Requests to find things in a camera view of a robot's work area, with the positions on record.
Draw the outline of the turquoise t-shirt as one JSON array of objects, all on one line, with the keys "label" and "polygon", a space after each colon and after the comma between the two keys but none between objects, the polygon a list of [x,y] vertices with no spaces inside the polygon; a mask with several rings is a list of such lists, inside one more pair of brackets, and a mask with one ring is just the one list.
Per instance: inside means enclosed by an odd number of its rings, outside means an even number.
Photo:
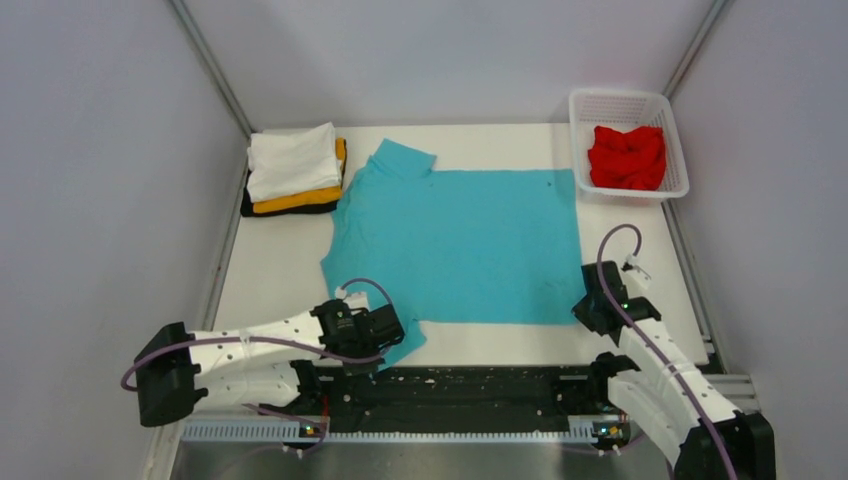
[{"label": "turquoise t-shirt", "polygon": [[439,170],[387,139],[331,218],[327,289],[394,305],[406,337],[389,364],[425,344],[425,321],[572,325],[586,292],[569,169]]}]

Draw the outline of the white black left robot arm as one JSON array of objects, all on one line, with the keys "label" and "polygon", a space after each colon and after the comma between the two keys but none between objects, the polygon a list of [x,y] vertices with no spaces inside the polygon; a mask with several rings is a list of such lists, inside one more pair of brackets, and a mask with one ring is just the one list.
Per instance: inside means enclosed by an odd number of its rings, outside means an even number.
[{"label": "white black left robot arm", "polygon": [[144,427],[235,406],[314,418],[328,400],[317,361],[336,360],[348,376],[372,374],[404,338],[394,306],[372,309],[365,294],[241,330],[171,323],[137,354],[120,386],[135,394]]}]

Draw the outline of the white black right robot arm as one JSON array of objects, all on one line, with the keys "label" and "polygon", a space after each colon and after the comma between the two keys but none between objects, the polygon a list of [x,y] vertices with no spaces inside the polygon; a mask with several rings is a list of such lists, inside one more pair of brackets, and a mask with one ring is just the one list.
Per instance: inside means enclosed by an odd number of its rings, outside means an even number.
[{"label": "white black right robot arm", "polygon": [[660,312],[632,297],[613,261],[582,266],[578,321],[615,352],[590,364],[586,397],[618,409],[659,448],[677,479],[774,479],[774,432],[766,418],[729,400],[677,346]]}]

